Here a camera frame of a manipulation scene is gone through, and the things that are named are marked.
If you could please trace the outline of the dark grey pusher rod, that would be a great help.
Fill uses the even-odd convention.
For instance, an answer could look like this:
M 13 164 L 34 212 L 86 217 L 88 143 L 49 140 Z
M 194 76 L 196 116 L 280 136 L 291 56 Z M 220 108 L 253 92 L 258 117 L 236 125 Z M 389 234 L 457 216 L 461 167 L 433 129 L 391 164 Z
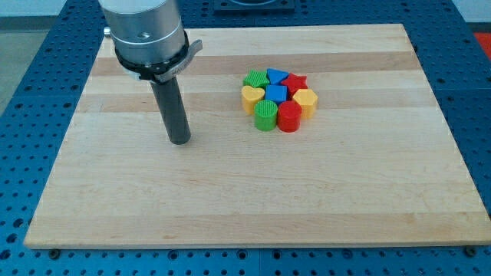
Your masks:
M 177 79 L 150 85 L 170 142 L 175 145 L 187 143 L 191 132 Z

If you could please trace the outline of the black tool clamp ring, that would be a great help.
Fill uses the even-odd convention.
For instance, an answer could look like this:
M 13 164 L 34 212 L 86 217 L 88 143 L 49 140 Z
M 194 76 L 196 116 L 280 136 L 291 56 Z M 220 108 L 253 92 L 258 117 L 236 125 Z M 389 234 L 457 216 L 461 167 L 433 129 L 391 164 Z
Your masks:
M 169 81 L 184 71 L 203 49 L 201 39 L 189 42 L 182 25 L 133 25 L 115 30 L 106 27 L 104 32 L 110 35 L 121 66 L 139 81 Z

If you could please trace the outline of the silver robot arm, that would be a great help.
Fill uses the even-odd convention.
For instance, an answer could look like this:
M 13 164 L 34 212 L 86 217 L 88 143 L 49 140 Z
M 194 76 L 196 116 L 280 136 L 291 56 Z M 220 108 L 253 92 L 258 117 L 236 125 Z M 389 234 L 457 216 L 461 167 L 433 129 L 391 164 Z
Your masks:
M 182 145 L 191 132 L 177 75 L 186 69 L 201 40 L 189 42 L 175 0 L 100 0 L 116 57 L 139 81 L 149 81 L 170 142 Z

